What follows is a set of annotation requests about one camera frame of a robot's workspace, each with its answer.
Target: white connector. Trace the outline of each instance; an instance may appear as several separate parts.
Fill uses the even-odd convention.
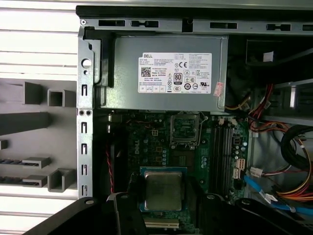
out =
[[[239,170],[244,170],[245,167],[246,167],[246,160],[243,159],[243,158],[240,158],[236,161],[236,167],[239,169]]]
[[[219,120],[219,125],[222,126],[224,125],[225,119],[224,118],[220,118]]]
[[[260,178],[262,176],[263,170],[255,167],[250,168],[250,174],[254,177]]]
[[[234,168],[234,171],[233,171],[233,178],[234,178],[234,179],[239,179],[239,178],[240,178],[240,170],[239,170],[239,169]]]

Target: barcode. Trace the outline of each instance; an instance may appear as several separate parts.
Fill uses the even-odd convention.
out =
[[[151,68],[150,67],[142,67],[141,68],[141,76],[142,77],[151,77]]]

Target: power supply label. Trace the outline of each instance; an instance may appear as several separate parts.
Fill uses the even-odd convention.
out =
[[[211,53],[152,53],[138,59],[138,92],[210,94]]]

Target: red sticker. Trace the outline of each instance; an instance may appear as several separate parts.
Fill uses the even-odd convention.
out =
[[[220,97],[222,92],[223,92],[223,87],[224,83],[223,82],[218,82],[216,83],[215,91],[214,91],[214,96]]]

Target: cable connector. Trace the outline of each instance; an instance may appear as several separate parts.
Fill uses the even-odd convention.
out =
[[[273,195],[268,194],[268,193],[265,193],[264,199],[270,204],[272,203],[272,201],[278,202],[278,200]]]
[[[250,167],[250,175],[257,177],[257,178],[261,178],[262,173],[263,173],[262,169]]]

